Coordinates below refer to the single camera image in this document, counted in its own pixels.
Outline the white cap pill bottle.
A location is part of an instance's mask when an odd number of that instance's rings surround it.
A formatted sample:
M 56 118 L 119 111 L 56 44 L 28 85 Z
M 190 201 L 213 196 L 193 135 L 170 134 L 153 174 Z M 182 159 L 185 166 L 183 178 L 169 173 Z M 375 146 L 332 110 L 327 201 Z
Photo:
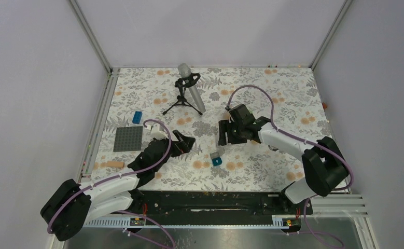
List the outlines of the white cap pill bottle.
M 269 150 L 271 150 L 271 151 L 278 151 L 278 150 L 279 150 L 277 147 L 271 146 L 271 145 L 269 145 L 268 148 L 269 148 Z

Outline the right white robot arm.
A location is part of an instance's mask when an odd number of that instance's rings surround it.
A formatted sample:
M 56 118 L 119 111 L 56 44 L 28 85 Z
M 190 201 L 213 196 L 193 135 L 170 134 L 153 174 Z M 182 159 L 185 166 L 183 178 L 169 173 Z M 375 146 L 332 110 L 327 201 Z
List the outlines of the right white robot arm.
M 332 138 L 307 141 L 276 127 L 270 118 L 255 118 L 244 104 L 228 112 L 230 118 L 218 123 L 220 146 L 254 141 L 302 162 L 304 177 L 281 191 L 279 206 L 284 213 L 293 213 L 307 198 L 327 196 L 349 176 L 350 171 Z

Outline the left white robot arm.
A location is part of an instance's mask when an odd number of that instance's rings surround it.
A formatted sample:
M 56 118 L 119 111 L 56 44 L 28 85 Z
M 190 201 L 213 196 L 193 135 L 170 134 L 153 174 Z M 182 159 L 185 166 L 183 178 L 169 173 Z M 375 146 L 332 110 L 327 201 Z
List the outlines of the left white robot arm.
M 194 137 L 174 130 L 170 139 L 154 138 L 134 161 L 117 173 L 86 183 L 64 181 L 40 211 L 48 233 L 66 241 L 85 223 L 101 216 L 120 210 L 137 213 L 143 200 L 130 192 L 150 182 L 169 158 L 189 153 L 195 142 Z

